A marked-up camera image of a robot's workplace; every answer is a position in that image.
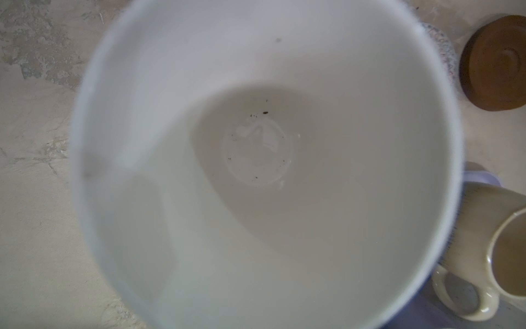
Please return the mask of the light brown wooden coaster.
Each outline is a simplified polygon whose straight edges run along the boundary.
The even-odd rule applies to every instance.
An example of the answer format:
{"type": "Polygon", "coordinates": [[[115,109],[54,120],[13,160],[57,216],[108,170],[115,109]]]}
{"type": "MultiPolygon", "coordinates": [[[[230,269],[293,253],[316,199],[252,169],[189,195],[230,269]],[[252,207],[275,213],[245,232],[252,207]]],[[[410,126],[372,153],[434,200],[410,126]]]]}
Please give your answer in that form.
{"type": "Polygon", "coordinates": [[[525,105],[525,17],[503,16],[477,30],[459,64],[468,100],[486,111],[525,105]]]}

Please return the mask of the white mug blue handle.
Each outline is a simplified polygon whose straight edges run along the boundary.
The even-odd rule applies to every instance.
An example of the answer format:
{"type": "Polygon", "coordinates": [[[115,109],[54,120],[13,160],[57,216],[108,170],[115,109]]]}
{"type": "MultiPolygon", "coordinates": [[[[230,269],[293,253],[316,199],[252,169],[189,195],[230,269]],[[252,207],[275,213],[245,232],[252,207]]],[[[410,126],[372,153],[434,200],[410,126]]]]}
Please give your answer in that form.
{"type": "Polygon", "coordinates": [[[152,328],[380,328],[449,238],[456,94],[401,1],[134,1],[78,90],[75,209],[152,328]]]}

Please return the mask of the multicolour woven round coaster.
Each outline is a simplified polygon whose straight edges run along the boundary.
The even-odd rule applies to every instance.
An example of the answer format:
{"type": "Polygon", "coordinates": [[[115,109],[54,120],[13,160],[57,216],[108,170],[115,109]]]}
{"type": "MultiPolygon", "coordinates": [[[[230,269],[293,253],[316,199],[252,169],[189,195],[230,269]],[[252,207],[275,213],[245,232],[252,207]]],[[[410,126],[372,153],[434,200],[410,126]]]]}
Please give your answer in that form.
{"type": "Polygon", "coordinates": [[[448,79],[453,88],[456,88],[458,79],[458,55],[452,41],[444,31],[430,23],[422,22],[421,27],[435,45],[448,79]]]}

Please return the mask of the beige ceramic mug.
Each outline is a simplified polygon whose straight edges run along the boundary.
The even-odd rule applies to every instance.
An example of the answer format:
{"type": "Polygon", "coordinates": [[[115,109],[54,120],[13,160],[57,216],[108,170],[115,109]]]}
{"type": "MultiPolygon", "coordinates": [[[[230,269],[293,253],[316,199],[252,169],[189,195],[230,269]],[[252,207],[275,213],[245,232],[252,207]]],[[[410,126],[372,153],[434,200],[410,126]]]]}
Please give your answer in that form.
{"type": "Polygon", "coordinates": [[[525,299],[525,196],[500,186],[466,182],[456,223],[431,276],[438,299],[472,322],[492,318],[501,296],[525,299]],[[473,285],[478,306],[459,307],[448,294],[453,274],[473,285]]]}

